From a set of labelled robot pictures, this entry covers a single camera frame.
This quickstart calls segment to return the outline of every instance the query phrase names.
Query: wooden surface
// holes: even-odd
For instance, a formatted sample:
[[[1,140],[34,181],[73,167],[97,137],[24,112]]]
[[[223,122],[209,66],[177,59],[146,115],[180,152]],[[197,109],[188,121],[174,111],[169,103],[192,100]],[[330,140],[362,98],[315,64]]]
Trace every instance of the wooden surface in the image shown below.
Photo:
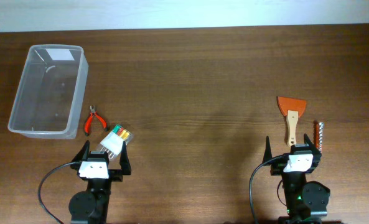
[[[88,105],[135,137],[132,176],[114,183],[110,223],[250,223],[248,181],[268,135],[288,152],[277,96],[307,100],[297,139],[325,122],[323,158],[308,180],[331,189],[325,220],[369,223],[369,24],[221,29],[104,30],[0,34],[0,223],[53,223],[37,186],[87,138],[29,139],[7,130],[27,51],[34,44],[82,46]],[[118,167],[112,162],[111,167]],[[69,223],[68,203],[86,183],[70,169],[51,176],[43,198]],[[255,178],[261,220],[286,215],[279,177]]]

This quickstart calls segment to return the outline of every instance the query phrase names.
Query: wooden handle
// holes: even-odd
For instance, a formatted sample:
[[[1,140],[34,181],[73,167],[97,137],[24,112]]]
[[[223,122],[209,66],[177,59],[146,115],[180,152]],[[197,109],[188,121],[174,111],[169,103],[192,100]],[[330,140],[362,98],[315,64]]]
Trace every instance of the wooden handle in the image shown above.
[[[319,148],[319,123],[314,121],[314,146]]]
[[[288,124],[288,142],[287,145],[291,147],[296,144],[296,124],[298,117],[297,111],[288,110],[288,115],[286,116],[286,122]]]

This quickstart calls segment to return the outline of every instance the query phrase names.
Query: plastic bin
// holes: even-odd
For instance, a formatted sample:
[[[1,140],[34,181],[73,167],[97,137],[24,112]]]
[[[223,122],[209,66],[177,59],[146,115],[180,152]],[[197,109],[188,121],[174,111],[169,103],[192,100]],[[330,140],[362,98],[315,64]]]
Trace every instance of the plastic bin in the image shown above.
[[[88,68],[79,46],[33,45],[21,75],[9,130],[30,138],[74,139]]]

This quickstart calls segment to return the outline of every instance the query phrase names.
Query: red handle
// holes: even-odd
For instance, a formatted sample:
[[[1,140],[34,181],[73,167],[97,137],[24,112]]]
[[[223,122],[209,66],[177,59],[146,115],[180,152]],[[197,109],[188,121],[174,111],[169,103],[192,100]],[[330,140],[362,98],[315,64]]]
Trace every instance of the red handle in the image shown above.
[[[101,116],[99,116],[99,115],[97,114],[97,112],[95,113],[95,116],[96,116],[96,117],[100,120],[100,122],[102,123],[104,130],[106,130],[106,129],[107,129],[107,122],[105,122],[105,120],[104,120]]]
[[[93,121],[93,113],[90,113],[90,117],[87,119],[85,123],[85,135],[88,136],[90,134],[90,125],[91,121]]]

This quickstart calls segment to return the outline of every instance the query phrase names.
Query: pliers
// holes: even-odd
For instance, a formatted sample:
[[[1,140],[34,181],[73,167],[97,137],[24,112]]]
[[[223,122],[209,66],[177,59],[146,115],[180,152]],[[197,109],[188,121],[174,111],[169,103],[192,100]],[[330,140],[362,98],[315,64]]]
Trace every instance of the pliers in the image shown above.
[[[95,116],[103,125],[104,131],[108,131],[107,122],[105,122],[105,120],[97,114],[97,111],[94,106],[90,106],[90,117],[87,119],[85,123],[85,135],[86,136],[89,136],[90,134],[91,121],[93,121],[93,117]]]

